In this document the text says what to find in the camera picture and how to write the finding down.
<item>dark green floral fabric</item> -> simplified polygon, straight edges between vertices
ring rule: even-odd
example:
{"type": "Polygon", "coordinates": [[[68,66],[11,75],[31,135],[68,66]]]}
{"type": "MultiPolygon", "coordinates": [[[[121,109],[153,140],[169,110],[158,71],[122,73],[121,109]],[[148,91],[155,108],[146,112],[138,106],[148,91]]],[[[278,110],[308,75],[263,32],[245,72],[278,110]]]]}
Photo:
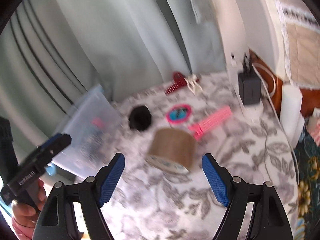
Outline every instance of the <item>dark green floral fabric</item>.
{"type": "Polygon", "coordinates": [[[305,130],[305,137],[294,150],[298,161],[298,224],[295,240],[309,240],[320,226],[320,147],[305,130]]]}

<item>charger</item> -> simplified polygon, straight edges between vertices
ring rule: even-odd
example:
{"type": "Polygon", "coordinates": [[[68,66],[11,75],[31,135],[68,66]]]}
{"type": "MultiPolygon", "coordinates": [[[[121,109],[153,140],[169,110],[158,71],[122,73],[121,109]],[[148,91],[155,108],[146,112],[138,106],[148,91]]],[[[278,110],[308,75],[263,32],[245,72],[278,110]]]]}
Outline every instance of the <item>charger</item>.
{"type": "Polygon", "coordinates": [[[261,79],[252,66],[251,58],[244,55],[243,72],[238,74],[239,95],[244,106],[255,105],[261,98],[261,79]]]}

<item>floral fabric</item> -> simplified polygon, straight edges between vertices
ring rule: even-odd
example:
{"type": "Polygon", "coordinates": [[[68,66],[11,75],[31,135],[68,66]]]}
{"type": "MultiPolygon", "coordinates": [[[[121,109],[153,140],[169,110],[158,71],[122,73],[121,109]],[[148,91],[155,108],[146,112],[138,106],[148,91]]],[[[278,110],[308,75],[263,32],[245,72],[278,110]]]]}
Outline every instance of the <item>floral fabric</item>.
{"type": "Polygon", "coordinates": [[[300,174],[299,219],[295,240],[308,240],[320,221],[320,147],[305,130],[305,137],[294,152],[300,174]]]}
{"type": "MultiPolygon", "coordinates": [[[[126,166],[109,203],[102,207],[116,240],[211,240],[226,211],[216,200],[201,168],[202,156],[212,153],[232,175],[248,183],[275,185],[288,214],[292,230],[297,222],[298,191],[292,154],[284,133],[268,103],[260,122],[246,120],[226,73],[201,76],[204,93],[194,96],[187,88],[168,96],[170,83],[134,94],[115,104],[123,120],[115,137],[106,135],[100,149],[108,164],[115,152],[125,155],[126,166]],[[199,122],[217,109],[229,105],[233,117],[207,133],[198,143],[194,166],[187,175],[173,175],[144,160],[154,133],[170,127],[166,113],[177,104],[192,107],[190,119],[181,128],[199,122]],[[144,132],[129,129],[133,107],[146,105],[152,125],[144,132]]],[[[245,239],[252,212],[248,205],[238,239],[245,239]]]]}

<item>brown packing tape roll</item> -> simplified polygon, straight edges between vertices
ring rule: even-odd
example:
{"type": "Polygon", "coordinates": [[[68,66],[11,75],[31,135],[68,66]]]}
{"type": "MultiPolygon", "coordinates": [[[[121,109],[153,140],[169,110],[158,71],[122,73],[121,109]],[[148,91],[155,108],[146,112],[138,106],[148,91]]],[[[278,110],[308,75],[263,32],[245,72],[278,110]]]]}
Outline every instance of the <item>brown packing tape roll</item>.
{"type": "Polygon", "coordinates": [[[163,171],[185,174],[192,167],[197,141],[183,130],[164,128],[156,132],[146,161],[163,171]]]}

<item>curtain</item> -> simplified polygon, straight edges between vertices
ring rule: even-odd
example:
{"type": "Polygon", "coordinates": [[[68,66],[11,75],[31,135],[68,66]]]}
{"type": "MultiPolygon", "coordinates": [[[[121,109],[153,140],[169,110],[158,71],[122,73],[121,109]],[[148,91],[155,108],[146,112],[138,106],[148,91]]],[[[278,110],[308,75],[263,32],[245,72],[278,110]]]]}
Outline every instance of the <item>curtain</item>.
{"type": "Polygon", "coordinates": [[[173,71],[224,70],[212,14],[210,0],[24,0],[0,37],[0,114],[19,159],[98,83],[120,101],[173,71]]]}

